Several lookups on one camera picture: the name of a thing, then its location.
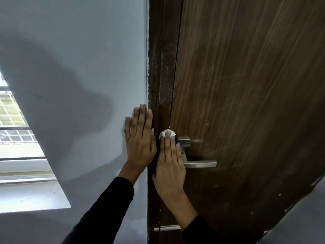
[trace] white tissue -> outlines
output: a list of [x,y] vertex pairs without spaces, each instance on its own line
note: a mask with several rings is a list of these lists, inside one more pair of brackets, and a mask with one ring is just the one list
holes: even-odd
[[165,131],[162,131],[162,132],[160,133],[159,138],[160,138],[161,136],[166,137],[166,132],[167,132],[167,131],[170,131],[170,136],[176,136],[176,134],[175,134],[175,132],[174,132],[173,130],[166,129]]

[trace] window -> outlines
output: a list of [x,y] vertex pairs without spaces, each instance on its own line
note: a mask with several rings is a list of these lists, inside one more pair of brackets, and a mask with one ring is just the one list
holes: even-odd
[[69,208],[33,131],[0,76],[0,213]]

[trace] brown wooden door frame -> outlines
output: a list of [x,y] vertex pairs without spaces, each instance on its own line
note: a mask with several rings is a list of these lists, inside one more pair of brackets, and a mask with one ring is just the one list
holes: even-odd
[[[148,101],[156,136],[170,123],[181,9],[182,0],[149,0]],[[161,199],[151,179],[156,164],[157,158],[148,167],[149,243],[159,241],[153,229],[160,227]]]

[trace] door handle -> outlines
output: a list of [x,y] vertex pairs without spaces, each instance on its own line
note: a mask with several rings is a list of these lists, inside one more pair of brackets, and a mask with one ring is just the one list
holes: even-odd
[[188,161],[186,153],[188,152],[191,140],[189,137],[179,137],[177,143],[181,145],[182,157],[184,159],[185,168],[214,168],[217,166],[216,160],[201,160],[201,161]]

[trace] person's left hand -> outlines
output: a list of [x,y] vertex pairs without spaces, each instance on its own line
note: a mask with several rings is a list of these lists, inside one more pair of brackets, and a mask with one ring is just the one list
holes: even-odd
[[145,104],[134,108],[132,121],[125,119],[125,143],[127,162],[134,166],[147,167],[157,152],[154,129],[151,129],[152,111]]

